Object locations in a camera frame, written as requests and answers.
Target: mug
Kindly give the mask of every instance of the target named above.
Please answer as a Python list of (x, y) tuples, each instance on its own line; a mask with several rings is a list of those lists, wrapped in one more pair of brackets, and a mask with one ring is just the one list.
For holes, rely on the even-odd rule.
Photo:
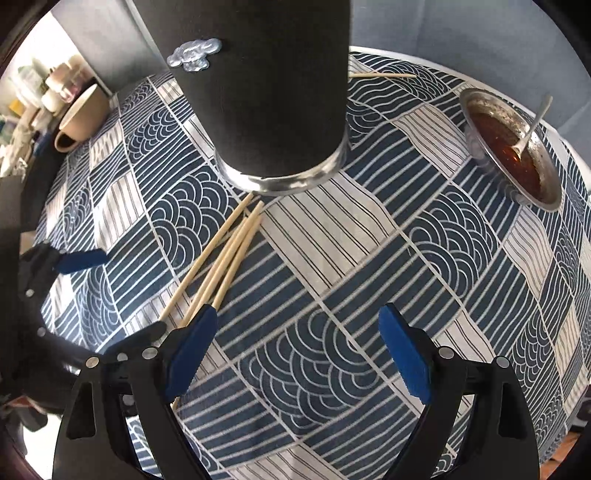
[[(88, 140), (98, 132), (110, 111), (109, 99), (103, 90), (97, 84), (88, 88), (77, 98), (61, 120), (60, 132), (54, 141), (56, 150), (60, 153), (68, 153), (80, 142)], [(64, 135), (74, 140), (69, 147), (59, 146), (60, 138)]]

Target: metal spoon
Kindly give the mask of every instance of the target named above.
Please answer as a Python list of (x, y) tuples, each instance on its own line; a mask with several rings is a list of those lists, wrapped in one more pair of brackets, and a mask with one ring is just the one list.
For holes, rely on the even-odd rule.
[(535, 116), (534, 122), (531, 124), (530, 129), (528, 130), (527, 134), (525, 135), (524, 138), (519, 140), (515, 145), (513, 145), (511, 147), (513, 149), (513, 151), (515, 151), (515, 153), (517, 154), (517, 156), (519, 157), (520, 160), (521, 160), (521, 154), (527, 148), (527, 144), (530, 141), (531, 134), (534, 133), (534, 130), (540, 124), (542, 117), (548, 111), (548, 108), (550, 108), (551, 104), (552, 104), (552, 95), (548, 95), (548, 94), (544, 95), (544, 98), (542, 99), (542, 103), (540, 104), (540, 107), (538, 108), (538, 114)]

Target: bamboo skewer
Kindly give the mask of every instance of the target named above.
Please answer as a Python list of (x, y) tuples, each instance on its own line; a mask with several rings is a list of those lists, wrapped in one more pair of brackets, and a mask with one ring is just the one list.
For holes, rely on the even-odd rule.
[(222, 284), (220, 285), (219, 289), (217, 290), (216, 297), (213, 299), (212, 307), (216, 310), (219, 310), (220, 306), (222, 305), (223, 298), (226, 296), (226, 292), (230, 288), (232, 281), (234, 280), (234, 276), (238, 271), (238, 267), (240, 267), (240, 263), (246, 256), (246, 252), (248, 251), (248, 247), (251, 246), (252, 239), (255, 236), (255, 233), (258, 231), (259, 227), (261, 226), (262, 216), (259, 216), (255, 223), (252, 225), (252, 228), (246, 233), (246, 237), (240, 244), (240, 248), (238, 252), (236, 252), (236, 256), (232, 260), (230, 268), (226, 273), (226, 276), (223, 278)]
[(370, 79), (370, 78), (386, 78), (386, 79), (415, 79), (417, 75), (414, 73), (380, 73), (380, 72), (362, 72), (349, 73), (350, 79)]
[[(246, 232), (246, 235), (245, 235), (244, 239), (242, 240), (242, 243), (240, 243), (240, 247), (238, 248), (238, 251), (236, 252), (236, 255), (234, 256), (234, 258), (232, 259), (232, 263), (230, 264), (230, 268), (228, 268), (228, 271), (226, 272), (226, 275), (224, 276), (224, 278), (222, 280), (222, 284), (220, 285), (219, 289), (217, 290), (216, 296), (213, 299), (212, 307), (215, 308), (216, 310), (219, 310), (220, 306), (222, 305), (223, 299), (226, 296), (226, 293), (228, 292), (228, 289), (230, 288), (232, 281), (234, 280), (234, 276), (236, 275), (236, 272), (238, 271), (238, 268), (240, 267), (242, 260), (244, 260), (244, 257), (246, 256), (246, 252), (248, 252), (248, 248), (251, 246), (252, 239), (254, 238), (256, 232), (258, 232), (259, 227), (261, 226), (261, 222), (262, 222), (262, 216), (258, 215), (258, 217), (255, 219), (254, 224), (251, 226), (250, 230), (248, 230), (248, 232)], [(238, 227), (236, 229), (236, 231), (234, 232), (234, 234), (232, 236), (236, 235), (237, 231), (240, 228), (243, 228), (242, 224), (240, 227)], [(178, 409), (178, 404), (180, 402), (180, 399), (181, 399), (181, 397), (177, 397), (174, 399), (173, 406), (172, 406), (173, 411), (176, 411)]]
[(168, 301), (166, 307), (164, 308), (164, 310), (160, 314), (160, 317), (158, 318), (158, 320), (164, 320), (167, 317), (167, 315), (170, 313), (170, 310), (172, 310), (174, 305), (178, 302), (179, 298), (183, 295), (187, 286), (194, 279), (199, 268), (201, 268), (201, 266), (205, 263), (205, 261), (207, 260), (209, 255), (212, 253), (213, 249), (216, 248), (217, 244), (220, 242), (220, 240), (223, 238), (223, 236), (226, 235), (226, 232), (229, 230), (229, 228), (232, 226), (232, 224), (236, 221), (238, 216), (242, 213), (242, 211), (250, 203), (250, 201), (252, 200), (252, 197), (253, 197), (252, 193), (249, 193), (248, 195), (246, 195), (246, 197), (244, 197), (244, 200), (241, 201), (240, 204), (238, 204), (238, 206), (234, 209), (232, 214), (228, 217), (228, 219), (223, 223), (223, 225), (220, 227), (220, 229), (217, 231), (217, 233), (209, 241), (209, 243), (207, 244), (205, 249), (201, 252), (201, 255), (199, 255), (197, 257), (197, 260), (195, 260), (195, 262), (193, 262), (191, 269), (187, 272), (187, 274), (185, 275), (185, 278), (183, 279), (181, 284), (178, 286), (177, 290), (174, 292), (174, 295)]
[(211, 297), (213, 290), (216, 288), (218, 282), (221, 280), (222, 275), (224, 274), (228, 265), (232, 261), (232, 258), (236, 254), (236, 251), (240, 247), (240, 244), (244, 240), (244, 237), (246, 237), (246, 234), (252, 228), (252, 225), (255, 223), (257, 217), (261, 213), (261, 210), (264, 206), (265, 204), (263, 202), (259, 202), (256, 204), (256, 207), (248, 216), (246, 222), (240, 227), (240, 230), (234, 238), (234, 240), (230, 243), (228, 250), (225, 253), (220, 253), (220, 256), (218, 258), (221, 260), (219, 261), (218, 265), (216, 265), (215, 272), (213, 273), (209, 283), (206, 283), (205, 281), (203, 282), (202, 285), (205, 284), (206, 286), (204, 288), (202, 296), (199, 297), (199, 292), (197, 292), (197, 294), (193, 298), (193, 301), (191, 302), (191, 305), (189, 305), (189, 309), (181, 323), (182, 326), (187, 326), (195, 312), (199, 311), (199, 309), (203, 305), (205, 305), (205, 302), (209, 300), (209, 297)]
[(224, 247), (222, 248), (222, 251), (218, 254), (215, 262), (213, 262), (212, 266), (209, 267), (209, 272), (207, 272), (207, 275), (205, 275), (205, 278), (202, 280), (201, 285), (199, 285), (199, 288), (197, 289), (197, 293), (193, 296), (193, 300), (191, 301), (191, 303), (189, 305), (189, 309), (186, 311), (185, 316), (183, 317), (183, 320), (178, 325), (179, 328), (186, 327), (189, 324), (189, 321), (193, 317), (192, 310), (193, 310), (193, 306), (196, 304), (195, 300), (196, 299), (200, 300), (201, 297), (203, 297), (203, 293), (205, 292), (205, 289), (207, 288), (207, 286), (211, 283), (212, 278), (215, 275), (215, 272), (216, 272), (218, 266), (222, 262), (222, 259), (227, 255), (228, 251), (230, 250), (230, 247), (236, 241), (236, 237), (238, 237), (238, 235), (240, 234), (240, 231), (242, 230), (242, 228), (244, 227), (245, 224), (246, 224), (246, 217), (244, 217), (242, 219), (242, 221), (240, 222), (240, 224), (236, 227), (236, 229), (232, 233), (232, 236), (228, 239), (228, 241), (226, 242), (226, 245), (224, 245)]

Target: wall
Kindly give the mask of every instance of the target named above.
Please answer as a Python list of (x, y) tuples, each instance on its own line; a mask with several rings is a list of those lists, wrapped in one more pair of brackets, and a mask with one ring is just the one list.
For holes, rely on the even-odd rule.
[(10, 77), (20, 66), (35, 57), (46, 67), (67, 61), (78, 49), (51, 13), (43, 17), (31, 30), (0, 79), (0, 111), (7, 113), (8, 104), (16, 97)]
[(131, 0), (61, 0), (51, 12), (113, 92), (166, 68)]

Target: tablecloth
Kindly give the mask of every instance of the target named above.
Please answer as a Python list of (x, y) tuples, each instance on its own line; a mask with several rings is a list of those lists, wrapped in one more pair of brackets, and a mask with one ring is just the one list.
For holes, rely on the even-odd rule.
[[(459, 93), (478, 82), (367, 49), (352, 51), (350, 69), (418, 78), (352, 79), (342, 171), (264, 199), (261, 231), (181, 400), (184, 431), (214, 480), (380, 478), (422, 409), (378, 332), (378, 309), (393, 301), (439, 345), (510, 359), (545, 459), (589, 384), (591, 204), (576, 153), (541, 126), (563, 202), (554, 213), (520, 206), (466, 149)], [(37, 230), (37, 242), (109, 253), (104, 266), (60, 276), (43, 307), (52, 331), (96, 351), (158, 318), (244, 196), (218, 176), (171, 74), (114, 107), (64, 162)], [(457, 455), (471, 402), (437, 471)], [(158, 474), (139, 421), (129, 428), (141, 465)]]

